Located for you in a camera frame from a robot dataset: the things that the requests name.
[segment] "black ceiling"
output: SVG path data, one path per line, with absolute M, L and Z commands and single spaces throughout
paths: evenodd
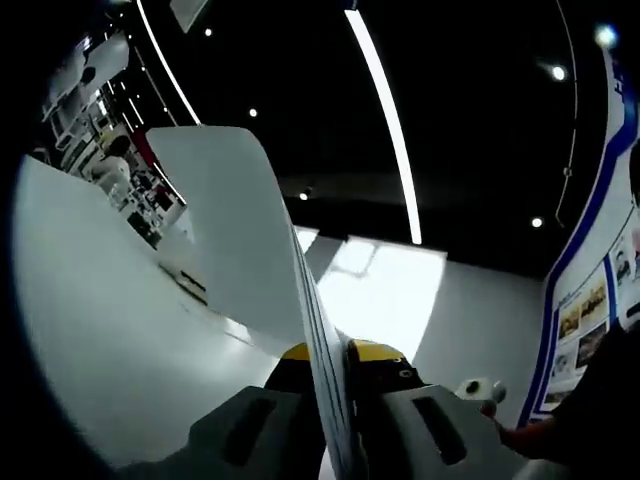
M 202 122 L 242 126 L 261 141 L 294 223 L 410 243 L 382 107 L 337 3 L 212 0 L 185 35 L 167 1 L 143 2 Z M 572 82 L 554 81 L 548 71 L 560 64 L 571 72 L 556 2 L 469 3 L 361 0 L 358 8 L 403 127 L 423 246 L 445 250 L 452 260 L 542 278 L 580 216 L 602 152 L 606 84 L 594 25 L 615 22 L 627 45 L 637 34 L 611 2 L 589 11 L 562 2 L 577 62 L 574 120 Z M 178 123 L 192 124 L 135 5 L 120 22 L 114 28 L 132 33 Z M 633 71 L 628 52 L 619 55 Z M 170 123 L 135 62 L 122 78 L 142 93 L 144 128 Z M 574 126 L 563 228 L 554 216 Z M 307 187 L 310 199 L 302 201 Z M 534 216 L 545 219 L 543 228 L 531 228 Z

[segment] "yellow part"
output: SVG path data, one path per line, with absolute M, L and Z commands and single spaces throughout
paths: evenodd
M 405 360 L 405 357 L 395 348 L 380 343 L 368 342 L 366 340 L 351 340 L 351 345 L 358 352 L 358 359 L 361 362 L 376 362 L 380 360 Z
M 301 343 L 292 349 L 287 350 L 281 358 L 283 360 L 303 360 L 307 362 L 311 360 L 306 343 Z

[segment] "display board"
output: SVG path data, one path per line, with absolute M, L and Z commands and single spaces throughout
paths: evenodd
M 603 157 L 582 218 L 547 278 L 538 364 L 520 426 L 548 417 L 575 389 L 618 321 L 624 291 L 640 284 L 640 195 L 632 195 L 630 177 L 638 104 L 619 65 L 603 55 L 609 90 Z

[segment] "person's arm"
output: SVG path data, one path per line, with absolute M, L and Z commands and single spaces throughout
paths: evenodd
M 509 430 L 496 422 L 503 445 L 530 459 L 545 459 L 565 463 L 562 450 L 558 448 L 557 421 L 548 418 L 539 423 L 517 430 Z

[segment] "led strip light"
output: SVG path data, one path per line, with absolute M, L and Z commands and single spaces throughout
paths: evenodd
M 127 114 L 123 113 L 122 116 L 124 117 L 125 122 L 127 122 L 127 125 L 129 125 L 129 130 L 133 132 L 133 127 L 131 127 L 131 122 L 129 122 L 129 119 L 127 118 Z
M 164 178 L 164 181 L 167 182 L 167 184 L 169 185 L 169 187 L 171 187 L 171 190 L 173 190 L 173 193 L 175 193 L 178 198 L 180 199 L 180 201 L 186 205 L 187 201 L 182 198 L 182 195 L 180 195 L 180 193 L 178 193 L 178 190 L 176 190 L 176 187 L 173 186 L 173 184 L 169 181 L 169 179 L 167 178 L 167 176 L 162 172 L 162 170 L 160 170 L 160 167 L 158 167 L 157 163 L 154 163 L 153 166 L 155 167 L 155 169 L 158 171 L 158 173 L 160 174 L 160 176 L 162 178 Z
M 136 112 L 136 115 L 138 116 L 138 120 L 140 120 L 140 125 L 144 125 L 144 122 L 142 121 L 142 117 L 140 116 L 140 113 L 138 113 L 138 109 L 133 104 L 133 100 L 129 99 L 129 103 L 131 104 L 131 108 L 133 108 L 133 111 Z
M 416 200 L 416 192 L 411 175 L 411 165 L 409 164 L 409 155 L 407 154 L 407 147 L 404 142 L 404 136 L 402 135 L 400 118 L 398 117 L 398 111 L 396 110 L 393 96 L 391 95 L 389 82 L 384 74 L 380 57 L 378 57 L 378 52 L 376 52 L 376 47 L 373 45 L 373 40 L 371 40 L 371 36 L 360 12 L 357 10 L 345 10 L 344 14 L 347 20 L 349 20 L 353 33 L 358 39 L 362 54 L 367 61 L 373 82 L 378 91 L 378 97 L 380 98 L 382 110 L 384 111 L 387 126 L 389 127 L 389 133 L 391 134 L 393 149 L 396 153 L 398 170 L 400 171 L 400 181 L 402 182 L 402 190 L 404 191 L 404 199 L 407 204 L 407 214 L 409 216 L 411 241 L 416 245 L 420 245 L 422 243 L 422 234 L 420 232 L 418 202 Z
M 149 38 L 151 39 L 151 43 L 153 44 L 153 47 L 156 49 L 156 53 L 158 54 L 158 58 L 160 58 L 160 63 L 162 63 L 162 66 L 164 67 L 165 71 L 167 72 L 167 75 L 169 76 L 169 79 L 171 80 L 171 83 L 173 83 L 173 86 L 175 87 L 176 91 L 178 92 L 178 95 L 182 99 L 182 103 L 184 103 L 184 106 L 187 107 L 187 110 L 189 111 L 189 114 L 191 115 L 191 118 L 193 119 L 195 124 L 196 125 L 202 125 L 202 122 L 200 121 L 200 119 L 196 115 L 196 112 L 193 110 L 193 107 L 189 103 L 189 100 L 187 100 L 187 97 L 184 95 L 184 92 L 180 88 L 180 85 L 178 85 L 178 81 L 176 80 L 176 77 L 173 75 L 173 72 L 169 68 L 169 64 L 167 64 L 167 60 L 164 58 L 164 55 L 162 54 L 162 51 L 160 50 L 160 46 L 158 45 L 158 42 L 156 41 L 156 37 L 153 34 L 153 31 L 151 30 L 151 26 L 149 25 L 149 20 L 147 20 L 147 15 L 145 14 L 144 8 L 142 7 L 142 1 L 141 0 L 136 0 L 136 3 L 138 4 L 138 10 L 140 10 L 140 16 L 142 17 L 142 22 L 144 23 L 144 26 L 147 29 L 147 33 L 149 34 Z

